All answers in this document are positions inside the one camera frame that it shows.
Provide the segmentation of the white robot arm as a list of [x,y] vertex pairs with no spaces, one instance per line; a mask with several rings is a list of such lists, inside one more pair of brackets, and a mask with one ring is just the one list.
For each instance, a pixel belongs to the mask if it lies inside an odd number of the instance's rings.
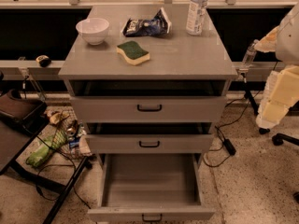
[[299,101],[299,4],[254,48],[264,53],[274,52],[285,64],[282,71],[272,71],[266,80],[256,118],[260,128],[271,129]]

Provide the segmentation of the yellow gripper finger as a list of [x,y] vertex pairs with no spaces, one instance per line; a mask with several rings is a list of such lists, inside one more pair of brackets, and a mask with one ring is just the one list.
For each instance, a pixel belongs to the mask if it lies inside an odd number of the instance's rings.
[[272,71],[266,80],[256,124],[263,129],[272,129],[298,101],[299,67],[288,65],[280,72]]
[[267,53],[276,51],[278,27],[273,28],[266,36],[259,40],[254,48],[257,51]]

